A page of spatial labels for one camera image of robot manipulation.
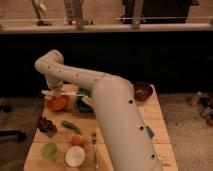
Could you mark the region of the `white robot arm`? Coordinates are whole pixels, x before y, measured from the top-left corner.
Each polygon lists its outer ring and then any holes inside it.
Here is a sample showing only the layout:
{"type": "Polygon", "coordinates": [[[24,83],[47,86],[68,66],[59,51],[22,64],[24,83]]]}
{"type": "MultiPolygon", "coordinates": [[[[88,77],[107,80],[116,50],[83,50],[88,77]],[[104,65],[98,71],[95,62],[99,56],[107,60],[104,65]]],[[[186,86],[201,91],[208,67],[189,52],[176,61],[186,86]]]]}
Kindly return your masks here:
{"type": "Polygon", "coordinates": [[[96,115],[114,171],[163,171],[128,80],[104,72],[66,66],[62,54],[51,50],[35,61],[49,89],[64,82],[91,92],[96,115]]]}

